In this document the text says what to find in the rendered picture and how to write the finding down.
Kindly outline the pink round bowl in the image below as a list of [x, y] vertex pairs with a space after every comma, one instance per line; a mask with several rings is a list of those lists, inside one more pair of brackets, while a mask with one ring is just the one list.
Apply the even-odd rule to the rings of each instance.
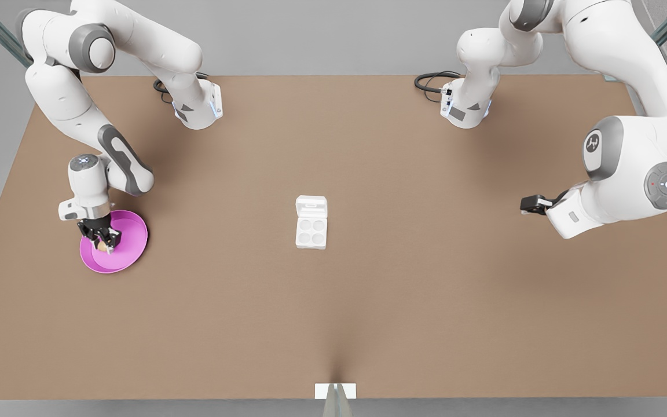
[[114, 273], [126, 269], [145, 251], [148, 242], [148, 228], [138, 214], [127, 210], [111, 212], [111, 225], [122, 233], [120, 243], [111, 254], [94, 248], [82, 237], [79, 251], [85, 266], [98, 273]]

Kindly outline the white post foot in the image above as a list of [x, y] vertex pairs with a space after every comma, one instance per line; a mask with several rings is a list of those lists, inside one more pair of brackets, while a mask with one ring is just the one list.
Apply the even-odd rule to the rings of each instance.
[[[336, 383], [315, 383], [314, 398], [325, 400], [328, 395], [329, 386], [336, 387]], [[342, 391], [349, 400], [357, 398], [357, 385], [355, 383], [342, 383]]]

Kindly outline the white egg box tray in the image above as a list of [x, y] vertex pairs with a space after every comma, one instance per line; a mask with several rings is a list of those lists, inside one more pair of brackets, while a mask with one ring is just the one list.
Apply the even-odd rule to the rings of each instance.
[[299, 217], [296, 224], [296, 247], [326, 249], [327, 222], [322, 217]]

